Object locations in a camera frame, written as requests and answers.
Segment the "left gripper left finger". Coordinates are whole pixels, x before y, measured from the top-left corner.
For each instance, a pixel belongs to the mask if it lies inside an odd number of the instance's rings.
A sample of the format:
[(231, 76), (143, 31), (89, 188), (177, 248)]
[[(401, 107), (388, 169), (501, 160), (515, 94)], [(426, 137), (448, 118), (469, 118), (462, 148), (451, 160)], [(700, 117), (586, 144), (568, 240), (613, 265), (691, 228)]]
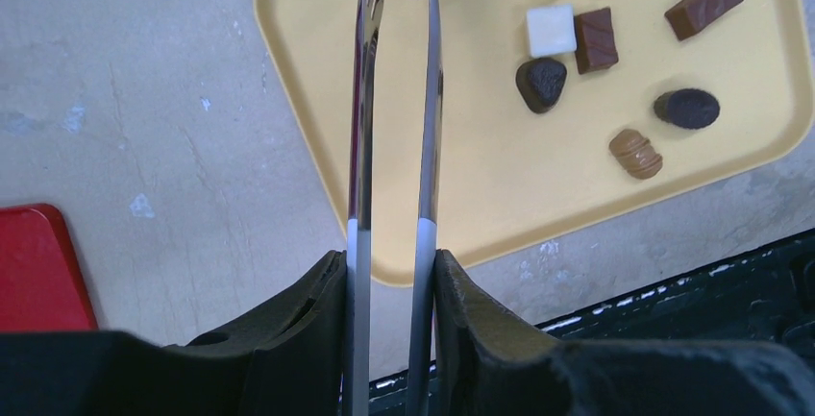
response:
[(329, 251), (298, 281), (170, 352), (205, 415), (335, 415), (345, 328), (346, 255)]

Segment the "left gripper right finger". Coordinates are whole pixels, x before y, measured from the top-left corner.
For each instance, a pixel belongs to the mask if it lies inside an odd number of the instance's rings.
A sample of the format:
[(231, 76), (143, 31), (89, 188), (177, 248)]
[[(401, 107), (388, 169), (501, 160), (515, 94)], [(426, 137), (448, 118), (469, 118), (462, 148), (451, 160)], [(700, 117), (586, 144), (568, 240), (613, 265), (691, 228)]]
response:
[(632, 414), (619, 346), (537, 329), (480, 288), (448, 250), (436, 253), (433, 282), (442, 414)]

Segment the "metal tongs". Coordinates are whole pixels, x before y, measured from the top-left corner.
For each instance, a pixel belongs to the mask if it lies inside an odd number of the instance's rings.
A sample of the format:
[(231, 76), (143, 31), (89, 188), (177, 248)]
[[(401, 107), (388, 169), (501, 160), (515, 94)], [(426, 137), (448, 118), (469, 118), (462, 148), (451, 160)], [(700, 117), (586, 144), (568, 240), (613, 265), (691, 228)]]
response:
[[(433, 263), (437, 250), (444, 72), (439, 0), (429, 2), (426, 95), (409, 337), (407, 415), (429, 409)], [(372, 173), (375, 64), (384, 0), (358, 0), (347, 219), (345, 363), (342, 412), (369, 412)]]

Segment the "milk ribbed chocolate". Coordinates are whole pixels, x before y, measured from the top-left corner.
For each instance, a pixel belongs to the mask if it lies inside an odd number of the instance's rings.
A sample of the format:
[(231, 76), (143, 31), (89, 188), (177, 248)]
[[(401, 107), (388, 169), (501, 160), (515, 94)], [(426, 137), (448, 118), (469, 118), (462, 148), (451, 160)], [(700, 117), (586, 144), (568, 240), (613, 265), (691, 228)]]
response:
[(663, 157), (651, 141), (634, 129), (624, 129), (608, 144), (621, 167), (637, 180), (654, 177), (663, 167)]

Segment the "dark heart chocolate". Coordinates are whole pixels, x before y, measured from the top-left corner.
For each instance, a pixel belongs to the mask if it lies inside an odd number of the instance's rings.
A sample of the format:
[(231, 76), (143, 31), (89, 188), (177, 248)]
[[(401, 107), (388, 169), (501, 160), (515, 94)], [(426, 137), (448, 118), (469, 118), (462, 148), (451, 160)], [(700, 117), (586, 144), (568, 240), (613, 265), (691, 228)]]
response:
[(533, 113), (543, 114), (553, 108), (565, 86), (566, 66), (552, 58), (523, 62), (516, 70), (516, 86)]

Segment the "dark oval chocolate right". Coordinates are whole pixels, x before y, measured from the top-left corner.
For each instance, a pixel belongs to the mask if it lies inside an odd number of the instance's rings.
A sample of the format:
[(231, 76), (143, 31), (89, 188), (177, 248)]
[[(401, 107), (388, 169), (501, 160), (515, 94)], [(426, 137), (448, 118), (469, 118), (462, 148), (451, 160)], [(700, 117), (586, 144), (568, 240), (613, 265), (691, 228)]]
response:
[(662, 121), (685, 130), (699, 130), (713, 124), (721, 106), (711, 93), (697, 88), (668, 91), (653, 102), (653, 112)]

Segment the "brown square chocolate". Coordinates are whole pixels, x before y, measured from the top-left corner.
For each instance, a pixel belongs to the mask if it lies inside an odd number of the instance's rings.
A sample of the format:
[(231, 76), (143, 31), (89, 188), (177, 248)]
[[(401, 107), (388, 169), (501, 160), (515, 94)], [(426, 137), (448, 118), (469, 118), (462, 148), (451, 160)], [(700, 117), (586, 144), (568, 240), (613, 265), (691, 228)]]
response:
[(574, 26), (575, 57), (581, 75), (609, 69), (619, 61), (610, 7), (576, 15)]

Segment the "white square chocolate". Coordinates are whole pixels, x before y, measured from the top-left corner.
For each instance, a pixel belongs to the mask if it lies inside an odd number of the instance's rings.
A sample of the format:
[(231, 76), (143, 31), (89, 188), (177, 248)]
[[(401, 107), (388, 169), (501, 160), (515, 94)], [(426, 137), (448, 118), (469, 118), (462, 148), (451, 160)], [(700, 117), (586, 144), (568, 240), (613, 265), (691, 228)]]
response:
[(544, 58), (577, 50), (574, 9), (570, 4), (527, 10), (529, 54)]

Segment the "brown bar chocolate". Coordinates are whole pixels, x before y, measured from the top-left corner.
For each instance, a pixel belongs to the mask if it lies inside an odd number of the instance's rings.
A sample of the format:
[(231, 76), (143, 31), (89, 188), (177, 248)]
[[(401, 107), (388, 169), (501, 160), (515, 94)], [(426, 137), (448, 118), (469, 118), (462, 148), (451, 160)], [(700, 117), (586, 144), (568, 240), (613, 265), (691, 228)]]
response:
[(668, 21), (678, 41), (696, 36), (744, 0), (680, 0), (667, 10)]

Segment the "red box lid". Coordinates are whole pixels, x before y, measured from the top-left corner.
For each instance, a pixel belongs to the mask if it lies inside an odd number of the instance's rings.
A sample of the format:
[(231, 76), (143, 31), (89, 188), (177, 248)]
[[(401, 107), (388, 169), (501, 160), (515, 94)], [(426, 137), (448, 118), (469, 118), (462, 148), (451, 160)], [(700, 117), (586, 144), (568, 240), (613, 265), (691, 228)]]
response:
[(97, 330), (61, 211), (39, 203), (1, 209), (1, 331)]

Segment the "yellow tray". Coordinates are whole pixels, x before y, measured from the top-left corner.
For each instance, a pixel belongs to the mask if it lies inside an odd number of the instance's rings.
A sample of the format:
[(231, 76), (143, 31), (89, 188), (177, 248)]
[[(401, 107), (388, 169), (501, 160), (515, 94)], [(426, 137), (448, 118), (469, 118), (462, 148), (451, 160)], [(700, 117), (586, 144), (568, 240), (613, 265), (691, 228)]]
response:
[[(254, 0), (255, 13), (318, 174), (345, 232), (358, 0)], [(465, 267), (643, 208), (783, 157), (814, 116), (802, 0), (745, 0), (679, 42), (679, 0), (441, 0), (444, 100), (438, 245)], [(610, 7), (619, 62), (578, 74), (532, 113), (515, 84), (529, 58), (526, 12)], [(375, 78), (373, 277), (413, 280), (425, 102), (426, 0), (384, 0)], [(721, 114), (684, 130), (653, 115), (666, 91), (712, 93)], [(625, 128), (664, 167), (631, 178), (609, 153)]]

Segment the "black base frame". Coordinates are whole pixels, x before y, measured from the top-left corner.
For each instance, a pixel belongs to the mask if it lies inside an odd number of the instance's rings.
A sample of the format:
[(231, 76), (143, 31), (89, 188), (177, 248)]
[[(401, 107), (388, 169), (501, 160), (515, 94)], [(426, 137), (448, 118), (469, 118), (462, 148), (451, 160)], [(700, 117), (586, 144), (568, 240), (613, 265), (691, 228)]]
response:
[(806, 231), (541, 325), (556, 346), (490, 357), (460, 302), (432, 368), (432, 415), (810, 415), (814, 233)]

